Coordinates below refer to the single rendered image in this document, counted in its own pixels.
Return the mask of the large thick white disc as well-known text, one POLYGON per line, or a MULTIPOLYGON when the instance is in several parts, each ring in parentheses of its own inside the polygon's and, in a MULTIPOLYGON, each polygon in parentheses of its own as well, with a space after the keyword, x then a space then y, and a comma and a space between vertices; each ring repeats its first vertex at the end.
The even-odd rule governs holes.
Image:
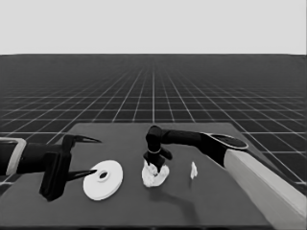
POLYGON ((92 167, 95 172, 83 180, 83 191, 92 200, 99 201, 114 195, 120 188, 124 171, 115 160, 104 160, 92 167))

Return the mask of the white round pinned carrier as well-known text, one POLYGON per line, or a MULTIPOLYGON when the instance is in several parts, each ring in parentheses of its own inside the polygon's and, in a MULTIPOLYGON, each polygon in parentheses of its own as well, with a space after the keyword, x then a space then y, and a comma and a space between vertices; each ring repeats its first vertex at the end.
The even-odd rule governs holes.
POLYGON ((166 178, 168 177, 168 176, 162 177, 162 176, 159 175, 159 173, 160 173, 160 171, 158 171, 157 168, 156 168, 155 172, 149 172, 148 170, 146 170, 144 168, 144 165, 143 165, 141 175, 143 175, 143 174, 153 175, 155 177, 154 187, 158 187, 158 186, 162 185, 164 183, 164 181, 166 180, 166 178))

